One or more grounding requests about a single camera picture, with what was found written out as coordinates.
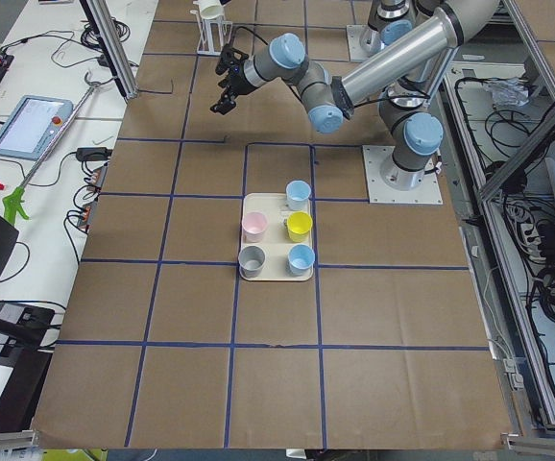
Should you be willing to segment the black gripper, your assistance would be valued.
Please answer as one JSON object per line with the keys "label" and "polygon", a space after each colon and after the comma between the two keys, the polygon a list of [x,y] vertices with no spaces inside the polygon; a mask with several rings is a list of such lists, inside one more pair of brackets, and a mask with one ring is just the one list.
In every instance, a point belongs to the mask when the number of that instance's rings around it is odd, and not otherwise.
{"label": "black gripper", "polygon": [[248,95],[261,87],[261,77],[253,60],[248,60],[248,54],[227,43],[215,66],[217,75],[225,75],[219,82],[223,92],[219,100],[210,107],[213,113],[227,114],[236,108],[236,99],[241,95]]}

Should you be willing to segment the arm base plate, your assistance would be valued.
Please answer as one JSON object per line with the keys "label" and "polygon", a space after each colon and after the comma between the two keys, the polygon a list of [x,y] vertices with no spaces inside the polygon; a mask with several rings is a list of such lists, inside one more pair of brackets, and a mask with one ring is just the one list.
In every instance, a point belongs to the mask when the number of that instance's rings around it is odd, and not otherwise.
{"label": "arm base plate", "polygon": [[397,166],[393,151],[393,146],[362,146],[369,203],[441,206],[444,202],[432,160],[423,170],[409,172]]}
{"label": "arm base plate", "polygon": [[348,25],[346,34],[351,62],[364,61],[384,46],[380,33],[368,25]]}

